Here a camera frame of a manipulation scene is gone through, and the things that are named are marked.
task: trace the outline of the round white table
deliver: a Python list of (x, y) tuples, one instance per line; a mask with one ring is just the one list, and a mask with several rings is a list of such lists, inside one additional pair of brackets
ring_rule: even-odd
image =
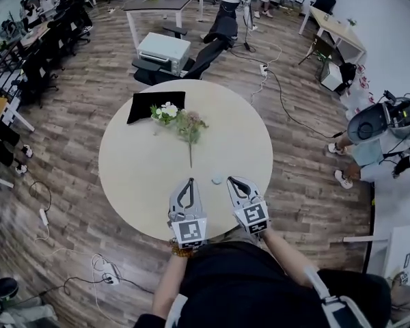
[[(174, 237), (167, 226), (170, 195), (192, 177), (208, 217), (207, 238), (219, 236), (237, 225), (228, 176), (247, 178), (266, 192), (273, 164), (269, 133), (255, 109), (223, 86), (185, 79), (143, 92), (168, 91), (184, 91), (185, 109), (198, 112), (209, 125), (193, 145), (193, 168), (188, 144), (175, 130), (159, 127), (151, 119), (126, 124), (131, 98), (111, 119), (102, 138), (98, 165), (103, 191), (129, 225), (168, 241)], [(222, 177), (221, 184), (213, 184), (215, 176)]]

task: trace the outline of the white shoe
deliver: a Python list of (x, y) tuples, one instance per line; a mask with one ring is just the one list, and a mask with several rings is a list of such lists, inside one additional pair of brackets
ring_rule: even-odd
[(343, 177), (343, 171), (342, 170), (336, 170), (334, 172), (334, 177), (336, 178), (336, 180), (338, 182), (340, 182), (340, 184), (342, 185), (342, 187), (344, 189), (352, 189), (353, 188), (353, 182), (347, 178)]
[(335, 153), (338, 154), (340, 156), (345, 156), (346, 155), (346, 147), (343, 148), (342, 150), (337, 149), (336, 144), (335, 143), (330, 143), (328, 146), (328, 152), (330, 153)]
[(261, 13), (265, 16), (268, 16), (269, 18), (273, 18), (273, 16), (271, 15), (271, 13), (269, 11), (263, 11)]
[(15, 171), (18, 175), (23, 175), (27, 172), (27, 166), (20, 164), (18, 167), (15, 168)]
[(21, 152), (26, 154), (29, 158), (33, 156), (33, 151), (31, 150), (29, 145), (23, 145), (23, 148), (21, 148)]

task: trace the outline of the wooden floor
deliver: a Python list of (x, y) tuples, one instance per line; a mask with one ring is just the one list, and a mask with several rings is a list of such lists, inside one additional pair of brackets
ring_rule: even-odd
[[(60, 90), (45, 93), (42, 109), (21, 109), (35, 132), (14, 125), (23, 141), (32, 146), (34, 157), (27, 163), (30, 174), (24, 178), (0, 165), (0, 177), (15, 184), (14, 189), (0, 186), (0, 277), (18, 280), (20, 299), (59, 286), (67, 277), (91, 281), (90, 254), (94, 253), (116, 263), (126, 279), (154, 290), (169, 257), (166, 243), (139, 233), (116, 214), (98, 177), (98, 149), (108, 122), (134, 92), (146, 87), (133, 78), (134, 48), (125, 12), (107, 12), (108, 7), (120, 8), (124, 2), (101, 3), (92, 11), (91, 43), (82, 44), (76, 57), (64, 61), (66, 69), (59, 71), (56, 80)], [(196, 2), (183, 14), (193, 56), (203, 47), (199, 35), (208, 31), (217, 8), (206, 3), (203, 23), (195, 20)], [(256, 21), (259, 29), (249, 37), (256, 53), (243, 52), (243, 47), (234, 52), (267, 62), (277, 57), (280, 46), (282, 54), (271, 70), (279, 77), (289, 112), (328, 135), (344, 130), (346, 119), (338, 95), (314, 78), (318, 61), (313, 57), (295, 67), (308, 50), (314, 26), (308, 23), (305, 35), (299, 36), (301, 17), (278, 11), (274, 15), (274, 19)], [(245, 27), (241, 18), (238, 21), (241, 40)], [(164, 33), (161, 15), (144, 14), (136, 23), (140, 38), (149, 31)], [(257, 62), (227, 52), (206, 71), (204, 80), (224, 85), (249, 100), (262, 78)], [(364, 245), (343, 245), (340, 240), (368, 234), (369, 186), (357, 183), (345, 190), (337, 184), (333, 172), (345, 167), (350, 158), (325, 154), (330, 140), (289, 120), (274, 78), (255, 96), (254, 107), (273, 144), (273, 173), (266, 193), (273, 228), (320, 267), (360, 270)], [(36, 244), (35, 237), (46, 236), (38, 211), (46, 207), (48, 194), (41, 187), (37, 199), (29, 195), (28, 188), (35, 180), (52, 191), (50, 239)], [(59, 248), (88, 254), (61, 250), (45, 256)], [(118, 326), (98, 311), (93, 285), (71, 282), (69, 288), (70, 296), (56, 290), (44, 297), (55, 307), (62, 327)], [(97, 289), (100, 308), (128, 327), (150, 309), (152, 295), (131, 284), (98, 284)]]

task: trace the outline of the bracelet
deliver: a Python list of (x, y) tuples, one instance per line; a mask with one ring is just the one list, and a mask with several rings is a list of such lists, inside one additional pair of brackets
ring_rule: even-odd
[(191, 248), (180, 249), (175, 238), (170, 239), (169, 243), (172, 247), (172, 254), (179, 256), (180, 258), (191, 258), (193, 256), (193, 250)]

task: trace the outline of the sneaker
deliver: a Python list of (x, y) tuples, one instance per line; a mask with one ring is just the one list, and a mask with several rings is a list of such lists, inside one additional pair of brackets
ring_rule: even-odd
[(336, 170), (334, 172), (334, 177), (336, 178), (336, 180), (338, 182), (340, 182), (340, 184), (342, 185), (342, 187), (344, 189), (353, 188), (353, 182), (351, 180), (343, 177), (343, 171), (342, 170)]
[(342, 150), (339, 150), (335, 143), (330, 143), (328, 145), (328, 152), (330, 152), (330, 153), (335, 153), (335, 154), (338, 154), (340, 156), (344, 156), (344, 155), (346, 155), (346, 151), (347, 151), (346, 147), (343, 148)]
[(273, 18), (273, 16), (271, 15), (271, 13), (269, 11), (263, 11), (261, 12), (263, 15), (269, 17), (269, 18)]
[(21, 152), (23, 152), (29, 158), (33, 156), (33, 151), (31, 150), (29, 145), (24, 145), (23, 148), (21, 148)]
[(19, 164), (18, 167), (15, 168), (15, 171), (18, 175), (23, 175), (27, 172), (27, 166)]

